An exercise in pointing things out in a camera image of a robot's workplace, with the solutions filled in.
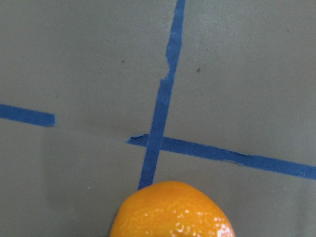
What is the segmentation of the orange mandarin fruit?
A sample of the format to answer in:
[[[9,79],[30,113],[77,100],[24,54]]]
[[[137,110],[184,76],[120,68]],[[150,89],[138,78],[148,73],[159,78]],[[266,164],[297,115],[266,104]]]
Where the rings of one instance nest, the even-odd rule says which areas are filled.
[[[142,188],[120,206],[112,237],[234,237],[220,207],[183,182],[166,181]]]

